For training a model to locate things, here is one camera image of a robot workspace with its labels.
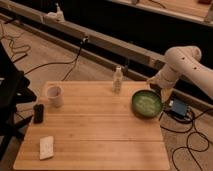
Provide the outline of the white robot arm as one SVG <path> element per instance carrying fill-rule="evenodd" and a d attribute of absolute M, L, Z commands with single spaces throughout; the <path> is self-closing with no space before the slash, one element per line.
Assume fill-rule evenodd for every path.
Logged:
<path fill-rule="evenodd" d="M 160 87 L 161 101 L 166 102 L 181 76 L 187 77 L 213 100 L 213 69 L 200 63 L 202 52 L 197 46 L 176 46 L 165 54 L 165 64 L 147 80 Z"/>

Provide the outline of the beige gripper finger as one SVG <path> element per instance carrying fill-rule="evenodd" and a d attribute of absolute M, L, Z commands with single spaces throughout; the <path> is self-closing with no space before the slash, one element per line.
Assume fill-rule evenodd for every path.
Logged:
<path fill-rule="evenodd" d="M 147 84 L 157 85 L 157 82 L 156 82 L 156 78 L 155 78 L 155 77 L 151 77 L 151 78 L 147 79 L 147 80 L 146 80 L 146 83 L 147 83 Z"/>
<path fill-rule="evenodd" d="M 162 89 L 161 90 L 161 101 L 166 102 L 172 94 L 171 89 Z"/>

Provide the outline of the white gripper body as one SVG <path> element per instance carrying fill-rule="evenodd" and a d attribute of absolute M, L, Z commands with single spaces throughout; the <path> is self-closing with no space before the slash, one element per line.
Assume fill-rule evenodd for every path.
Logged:
<path fill-rule="evenodd" d="M 161 88 L 161 89 L 170 89 L 174 87 L 174 83 L 171 81 L 168 81 L 166 78 L 164 78 L 162 75 L 160 74 L 156 74 L 154 76 L 156 78 L 156 82 L 157 85 Z"/>

